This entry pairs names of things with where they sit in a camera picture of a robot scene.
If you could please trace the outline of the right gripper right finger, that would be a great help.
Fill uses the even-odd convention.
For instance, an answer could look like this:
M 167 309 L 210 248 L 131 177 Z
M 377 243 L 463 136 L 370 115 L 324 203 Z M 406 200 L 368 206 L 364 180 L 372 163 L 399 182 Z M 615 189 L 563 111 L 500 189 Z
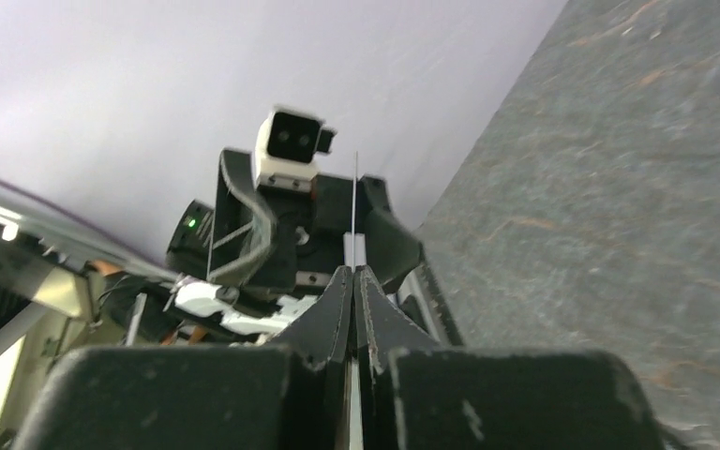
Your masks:
M 368 449 L 660 449 L 632 370 L 588 349 L 442 345 L 353 277 L 363 440 Z

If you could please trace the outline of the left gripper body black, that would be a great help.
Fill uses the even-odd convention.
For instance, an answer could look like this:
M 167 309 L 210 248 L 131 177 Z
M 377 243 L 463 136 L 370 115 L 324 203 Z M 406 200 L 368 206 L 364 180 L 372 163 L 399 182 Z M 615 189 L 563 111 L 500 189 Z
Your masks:
M 383 209 L 397 217 L 384 179 L 364 175 L 357 187 L 356 233 L 365 238 L 365 219 L 372 209 Z M 249 282 L 229 287 L 249 295 L 321 292 L 345 263 L 344 238 L 351 233 L 353 180 L 319 174 L 309 192 L 255 188 L 277 218 L 273 252 Z

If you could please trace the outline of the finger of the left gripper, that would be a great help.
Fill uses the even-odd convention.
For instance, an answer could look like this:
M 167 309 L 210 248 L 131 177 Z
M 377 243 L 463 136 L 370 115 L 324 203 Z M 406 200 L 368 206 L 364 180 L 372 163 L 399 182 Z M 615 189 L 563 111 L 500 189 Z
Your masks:
M 390 212 L 372 209 L 365 219 L 367 265 L 385 293 L 395 293 L 423 261 L 421 241 Z
M 217 193 L 206 280 L 241 286 L 273 252 L 277 218 L 256 191 L 252 156 L 225 148 L 217 165 Z

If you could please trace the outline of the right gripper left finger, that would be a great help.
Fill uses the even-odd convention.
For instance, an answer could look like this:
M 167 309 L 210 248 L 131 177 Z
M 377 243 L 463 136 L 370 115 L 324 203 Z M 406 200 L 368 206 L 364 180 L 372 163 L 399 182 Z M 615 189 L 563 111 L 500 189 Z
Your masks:
M 53 369 L 19 449 L 345 449 L 353 274 L 261 346 L 86 347 Z

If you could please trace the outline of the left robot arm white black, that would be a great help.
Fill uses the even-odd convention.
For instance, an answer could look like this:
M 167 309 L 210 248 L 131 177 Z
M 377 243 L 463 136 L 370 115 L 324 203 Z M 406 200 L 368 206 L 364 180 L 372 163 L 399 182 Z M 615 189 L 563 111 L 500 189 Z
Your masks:
M 421 242 L 394 217 L 382 179 L 317 168 L 312 149 L 219 158 L 214 207 L 193 202 L 168 246 L 176 281 L 94 260 L 101 310 L 130 337 L 175 342 L 186 326 L 238 344 L 260 344 L 306 318 L 325 321 L 352 301 L 344 238 L 365 239 L 365 266 L 383 296 L 424 259 Z

